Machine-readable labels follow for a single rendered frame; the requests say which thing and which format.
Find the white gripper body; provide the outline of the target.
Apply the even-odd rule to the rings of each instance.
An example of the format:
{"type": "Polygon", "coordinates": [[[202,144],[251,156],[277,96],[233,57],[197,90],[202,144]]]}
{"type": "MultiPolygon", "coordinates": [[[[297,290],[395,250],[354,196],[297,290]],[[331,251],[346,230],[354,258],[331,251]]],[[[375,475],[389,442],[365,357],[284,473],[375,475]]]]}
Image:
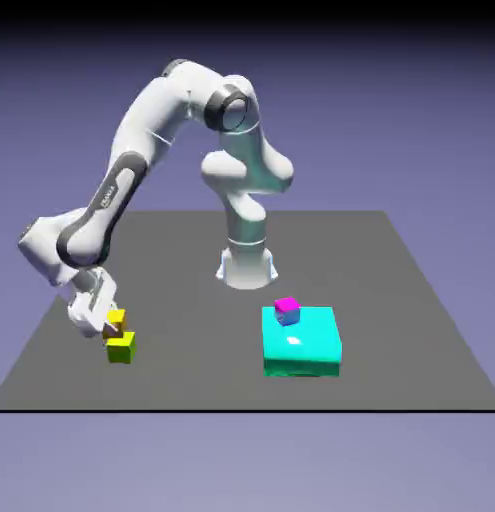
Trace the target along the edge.
{"type": "Polygon", "coordinates": [[[117,285],[105,269],[80,270],[70,281],[68,315],[84,336],[101,334],[115,308],[117,285]]]}

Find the small golden yellow cube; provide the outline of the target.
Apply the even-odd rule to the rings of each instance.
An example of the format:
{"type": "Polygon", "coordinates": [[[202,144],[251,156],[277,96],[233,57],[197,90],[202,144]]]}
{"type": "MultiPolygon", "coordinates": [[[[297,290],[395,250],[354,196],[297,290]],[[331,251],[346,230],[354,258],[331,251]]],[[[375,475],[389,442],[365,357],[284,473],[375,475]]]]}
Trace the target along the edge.
{"type": "Polygon", "coordinates": [[[112,309],[107,313],[102,337],[104,340],[110,338],[122,338],[125,332],[126,310],[112,309]]]}

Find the small lime yellow cube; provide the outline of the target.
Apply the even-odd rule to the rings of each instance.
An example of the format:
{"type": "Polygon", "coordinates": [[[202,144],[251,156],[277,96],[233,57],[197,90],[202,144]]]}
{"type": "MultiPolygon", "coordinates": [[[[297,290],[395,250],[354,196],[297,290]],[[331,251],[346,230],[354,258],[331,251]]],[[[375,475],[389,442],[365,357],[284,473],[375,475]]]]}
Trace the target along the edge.
{"type": "Polygon", "coordinates": [[[136,352],[135,333],[125,331],[121,337],[108,338],[105,348],[110,363],[131,364],[136,352]]]}

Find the small magenta cube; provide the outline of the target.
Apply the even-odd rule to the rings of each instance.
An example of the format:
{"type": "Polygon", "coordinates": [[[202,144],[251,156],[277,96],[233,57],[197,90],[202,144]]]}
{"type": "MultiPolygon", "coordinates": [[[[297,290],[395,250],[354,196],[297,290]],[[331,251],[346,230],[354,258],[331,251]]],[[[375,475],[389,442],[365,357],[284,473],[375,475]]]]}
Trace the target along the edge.
{"type": "Polygon", "coordinates": [[[279,298],[274,301],[274,313],[277,321],[283,326],[296,324],[300,321],[299,302],[294,297],[279,298]]]}

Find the large cyan box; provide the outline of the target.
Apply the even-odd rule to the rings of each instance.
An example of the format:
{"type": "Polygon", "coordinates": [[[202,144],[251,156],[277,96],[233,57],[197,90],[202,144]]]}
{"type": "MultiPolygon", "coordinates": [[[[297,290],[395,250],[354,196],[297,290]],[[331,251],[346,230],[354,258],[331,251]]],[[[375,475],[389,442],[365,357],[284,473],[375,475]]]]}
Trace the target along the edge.
{"type": "Polygon", "coordinates": [[[287,326],[273,307],[263,307],[261,324],[265,376],[339,376],[342,341],[331,307],[302,307],[300,320],[287,326]]]}

